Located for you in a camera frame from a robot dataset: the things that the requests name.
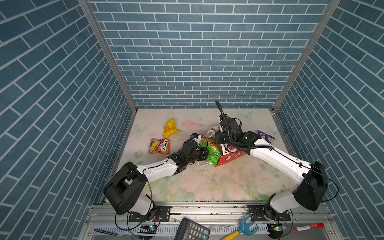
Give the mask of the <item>green snack packet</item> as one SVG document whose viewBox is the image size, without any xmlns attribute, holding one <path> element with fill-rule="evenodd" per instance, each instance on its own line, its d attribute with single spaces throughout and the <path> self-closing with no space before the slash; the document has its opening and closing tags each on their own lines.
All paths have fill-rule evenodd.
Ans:
<svg viewBox="0 0 384 240">
<path fill-rule="evenodd" d="M 200 143 L 200 145 L 208 151 L 208 153 L 205 154 L 206 163 L 217 166 L 223 156 L 221 147 L 216 145 L 212 139 L 208 139 L 207 141 Z"/>
</svg>

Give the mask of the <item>red white paper gift bag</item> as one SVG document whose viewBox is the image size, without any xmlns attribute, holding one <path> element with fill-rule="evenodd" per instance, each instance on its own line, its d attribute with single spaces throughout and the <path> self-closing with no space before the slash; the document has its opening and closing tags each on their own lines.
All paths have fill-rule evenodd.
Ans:
<svg viewBox="0 0 384 240">
<path fill-rule="evenodd" d="M 215 132 L 216 131 L 220 131 L 221 132 L 221 127 L 219 127 L 219 126 L 213 127 L 210 130 L 208 130 L 204 135 L 201 135 L 202 139 L 201 139 L 200 143 L 205 142 L 208 139 L 214 140 L 214 136 L 215 136 Z M 244 152 L 238 151 L 237 149 L 233 148 L 232 146 L 228 146 L 227 144 L 218 145 L 218 146 L 221 147 L 223 156 L 220 159 L 218 165 L 214 166 L 214 167 L 218 167 L 218 166 L 224 165 L 226 163 L 229 163 L 229 162 L 231 162 L 231 161 L 233 161 L 233 160 L 235 160 L 235 159 L 245 155 Z"/>
</svg>

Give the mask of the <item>purple snack packet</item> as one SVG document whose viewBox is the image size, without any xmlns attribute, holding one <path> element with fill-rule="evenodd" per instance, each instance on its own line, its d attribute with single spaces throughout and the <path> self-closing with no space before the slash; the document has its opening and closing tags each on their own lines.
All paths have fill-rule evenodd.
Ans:
<svg viewBox="0 0 384 240">
<path fill-rule="evenodd" d="M 275 141 L 276 141 L 276 138 L 269 135 L 269 134 L 266 134 L 260 130 L 258 130 L 258 135 L 261 136 L 261 138 L 263 138 L 265 141 L 267 141 L 269 144 L 273 144 Z"/>
</svg>

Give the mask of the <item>yellow snack packet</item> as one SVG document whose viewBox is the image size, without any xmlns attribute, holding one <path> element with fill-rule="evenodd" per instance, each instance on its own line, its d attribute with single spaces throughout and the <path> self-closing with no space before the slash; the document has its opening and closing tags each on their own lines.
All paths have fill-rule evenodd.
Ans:
<svg viewBox="0 0 384 240">
<path fill-rule="evenodd" d="M 180 133 L 181 130 L 177 129 L 176 122 L 174 118 L 171 118 L 166 125 L 164 126 L 163 138 L 169 138 L 172 135 Z"/>
</svg>

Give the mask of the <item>orange colourful snack packet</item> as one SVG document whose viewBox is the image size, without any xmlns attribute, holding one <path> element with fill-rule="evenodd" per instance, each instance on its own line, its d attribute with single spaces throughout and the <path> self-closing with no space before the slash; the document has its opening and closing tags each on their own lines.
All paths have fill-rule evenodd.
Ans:
<svg viewBox="0 0 384 240">
<path fill-rule="evenodd" d="M 170 152 L 170 141 L 168 139 L 151 139 L 149 154 L 168 155 Z"/>
</svg>

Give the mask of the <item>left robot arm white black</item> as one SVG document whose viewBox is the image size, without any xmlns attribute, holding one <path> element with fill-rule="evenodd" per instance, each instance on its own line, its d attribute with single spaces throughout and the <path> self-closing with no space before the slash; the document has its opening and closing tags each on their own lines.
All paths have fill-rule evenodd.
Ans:
<svg viewBox="0 0 384 240">
<path fill-rule="evenodd" d="M 117 215 L 128 212 L 149 215 L 155 204 L 150 197 L 142 196 L 144 187 L 177 175 L 195 162 L 205 161 L 208 153 L 208 149 L 196 141 L 187 140 L 178 151 L 154 164 L 136 166 L 132 162 L 125 163 L 105 185 L 103 193 Z"/>
</svg>

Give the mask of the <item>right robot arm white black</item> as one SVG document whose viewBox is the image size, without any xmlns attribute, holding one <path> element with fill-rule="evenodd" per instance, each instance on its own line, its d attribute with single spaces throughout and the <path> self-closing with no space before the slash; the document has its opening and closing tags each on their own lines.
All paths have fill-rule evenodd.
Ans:
<svg viewBox="0 0 384 240">
<path fill-rule="evenodd" d="M 299 160 L 269 144 L 260 135 L 248 131 L 215 132 L 216 144 L 226 144 L 250 156 L 261 159 L 287 175 L 296 187 L 282 194 L 272 194 L 263 206 L 266 218 L 275 220 L 287 210 L 303 207 L 316 211 L 328 190 L 325 167 Z"/>
</svg>

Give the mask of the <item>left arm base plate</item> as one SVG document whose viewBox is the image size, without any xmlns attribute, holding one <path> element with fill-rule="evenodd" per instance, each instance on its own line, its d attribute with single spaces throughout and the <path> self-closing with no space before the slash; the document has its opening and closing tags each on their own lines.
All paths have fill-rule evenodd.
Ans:
<svg viewBox="0 0 384 240">
<path fill-rule="evenodd" d="M 171 207 L 170 206 L 155 206 L 148 214 L 141 215 L 139 213 L 130 212 L 129 222 L 140 223 L 140 222 L 169 222 L 170 220 Z"/>
</svg>

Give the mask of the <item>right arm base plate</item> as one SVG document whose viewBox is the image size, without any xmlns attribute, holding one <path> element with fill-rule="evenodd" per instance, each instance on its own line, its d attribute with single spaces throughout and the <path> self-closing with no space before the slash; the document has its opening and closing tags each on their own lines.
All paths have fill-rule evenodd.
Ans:
<svg viewBox="0 0 384 240">
<path fill-rule="evenodd" d="M 283 213 L 278 213 L 271 207 L 266 207 L 263 205 L 247 205 L 246 210 L 251 214 L 251 220 L 260 222 L 260 221 L 291 221 L 291 215 L 289 211 Z"/>
</svg>

